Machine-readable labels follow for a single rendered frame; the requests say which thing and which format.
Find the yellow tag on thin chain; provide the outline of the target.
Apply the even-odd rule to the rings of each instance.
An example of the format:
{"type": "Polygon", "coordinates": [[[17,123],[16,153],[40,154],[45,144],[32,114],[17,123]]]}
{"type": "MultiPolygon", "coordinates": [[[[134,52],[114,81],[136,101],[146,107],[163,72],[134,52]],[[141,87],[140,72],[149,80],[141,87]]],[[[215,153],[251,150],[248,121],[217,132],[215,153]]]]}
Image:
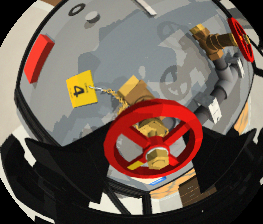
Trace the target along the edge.
{"type": "MultiPolygon", "coordinates": [[[[67,79],[66,82],[73,107],[98,102],[95,92],[96,87],[94,87],[91,70],[85,71],[74,77],[71,77],[67,79]]],[[[123,106],[122,108],[119,107],[119,112],[117,112],[117,115],[119,115],[119,113],[122,110],[126,109],[125,107],[128,107],[129,105],[127,104],[126,101],[122,100],[122,97],[119,97],[118,94],[115,94],[115,91],[112,91],[111,89],[108,90],[110,90],[109,93],[112,93],[112,96],[116,96],[116,99],[121,99],[119,100],[120,103],[123,104],[125,103],[124,105],[122,104],[123,106]]],[[[146,128],[147,126],[151,125],[154,122],[166,130],[166,133],[164,135],[166,136],[169,132],[168,128],[166,128],[156,120],[150,121],[149,123],[142,126],[141,128],[138,128],[137,124],[134,124],[132,126],[133,127],[135,126],[137,130],[141,131],[142,129],[146,128]]]]}

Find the grey pipe with red valve handwheels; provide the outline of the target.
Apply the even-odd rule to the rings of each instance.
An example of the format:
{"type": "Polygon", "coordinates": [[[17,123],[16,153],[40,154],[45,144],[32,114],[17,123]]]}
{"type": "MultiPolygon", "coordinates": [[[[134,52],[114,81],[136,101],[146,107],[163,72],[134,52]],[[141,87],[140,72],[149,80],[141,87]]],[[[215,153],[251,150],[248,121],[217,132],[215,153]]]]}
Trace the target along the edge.
{"type": "Polygon", "coordinates": [[[201,23],[189,30],[215,65],[219,78],[210,95],[198,92],[193,98],[198,107],[194,112],[176,101],[155,98],[146,88],[147,84],[135,76],[117,91],[130,107],[123,110],[111,123],[104,141],[105,156],[116,170],[130,177],[153,179],[180,170],[195,157],[203,138],[202,125],[208,119],[214,124],[220,120],[222,115],[219,105],[228,98],[238,76],[244,77],[243,57],[234,53],[233,57],[224,59],[224,53],[220,49],[239,47],[248,62],[254,60],[249,38],[242,26],[233,17],[228,18],[228,24],[232,33],[222,35],[209,34],[209,30],[201,23]],[[182,121],[178,122],[174,117],[182,121]],[[152,120],[168,128],[169,133],[164,136],[166,130],[155,122],[141,131],[132,126],[138,123],[138,128],[141,128],[152,120]],[[185,145],[182,135],[188,130],[190,135],[185,149],[179,156],[173,156],[173,153],[185,145]],[[143,149],[143,153],[130,162],[120,155],[116,147],[116,140],[121,134],[143,149]],[[146,162],[149,167],[142,167],[146,162]]]}

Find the black flat washer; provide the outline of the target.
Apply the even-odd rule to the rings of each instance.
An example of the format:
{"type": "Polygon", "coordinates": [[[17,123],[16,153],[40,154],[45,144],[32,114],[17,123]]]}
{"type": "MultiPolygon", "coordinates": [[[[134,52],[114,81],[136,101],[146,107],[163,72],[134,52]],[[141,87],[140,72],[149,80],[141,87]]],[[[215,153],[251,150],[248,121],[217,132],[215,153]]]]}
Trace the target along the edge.
{"type": "Polygon", "coordinates": [[[85,4],[84,4],[84,3],[78,4],[78,5],[76,5],[75,7],[73,7],[73,8],[69,11],[68,15],[69,15],[69,16],[76,15],[76,14],[78,14],[80,11],[82,11],[82,10],[84,9],[84,7],[85,7],[85,4]],[[81,8],[80,8],[78,11],[72,13],[72,11],[73,11],[76,7],[79,7],[79,6],[81,6],[81,8]]]}

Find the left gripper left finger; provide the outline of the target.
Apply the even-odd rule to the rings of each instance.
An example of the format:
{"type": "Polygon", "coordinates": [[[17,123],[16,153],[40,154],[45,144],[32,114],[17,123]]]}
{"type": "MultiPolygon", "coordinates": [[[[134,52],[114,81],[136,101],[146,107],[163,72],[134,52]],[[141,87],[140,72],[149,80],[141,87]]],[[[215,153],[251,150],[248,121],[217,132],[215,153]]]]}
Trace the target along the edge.
{"type": "Polygon", "coordinates": [[[112,122],[61,147],[32,138],[24,140],[36,161],[61,174],[90,202],[100,204],[110,165],[104,141],[112,122]]]}

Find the small grey cylinder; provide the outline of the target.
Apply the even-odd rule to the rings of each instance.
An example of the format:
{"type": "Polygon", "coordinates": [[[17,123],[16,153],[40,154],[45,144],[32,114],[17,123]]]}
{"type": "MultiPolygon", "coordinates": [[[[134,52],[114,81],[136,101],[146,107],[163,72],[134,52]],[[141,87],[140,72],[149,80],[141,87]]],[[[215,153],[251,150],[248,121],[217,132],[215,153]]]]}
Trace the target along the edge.
{"type": "Polygon", "coordinates": [[[97,11],[93,11],[90,12],[86,15],[85,19],[89,22],[89,23],[95,23],[100,19],[100,15],[97,11]]]}

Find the red rectangular block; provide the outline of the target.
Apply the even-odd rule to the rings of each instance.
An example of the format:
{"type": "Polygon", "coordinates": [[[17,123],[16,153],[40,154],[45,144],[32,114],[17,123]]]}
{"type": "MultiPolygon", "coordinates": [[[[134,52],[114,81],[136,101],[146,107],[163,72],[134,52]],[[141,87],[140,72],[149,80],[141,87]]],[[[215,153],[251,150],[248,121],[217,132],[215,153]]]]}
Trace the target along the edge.
{"type": "Polygon", "coordinates": [[[30,84],[37,82],[43,64],[54,44],[46,35],[40,34],[37,38],[24,68],[30,84]]]}

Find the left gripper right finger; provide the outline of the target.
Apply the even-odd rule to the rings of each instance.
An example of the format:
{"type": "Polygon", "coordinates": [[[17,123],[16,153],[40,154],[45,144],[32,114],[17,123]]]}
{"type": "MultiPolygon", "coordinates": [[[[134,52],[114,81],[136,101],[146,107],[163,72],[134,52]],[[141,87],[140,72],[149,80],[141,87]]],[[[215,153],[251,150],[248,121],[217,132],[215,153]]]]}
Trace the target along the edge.
{"type": "Polygon", "coordinates": [[[229,137],[202,126],[203,138],[195,157],[191,160],[203,194],[230,169],[241,151],[255,137],[257,128],[236,137],[229,137]]]}

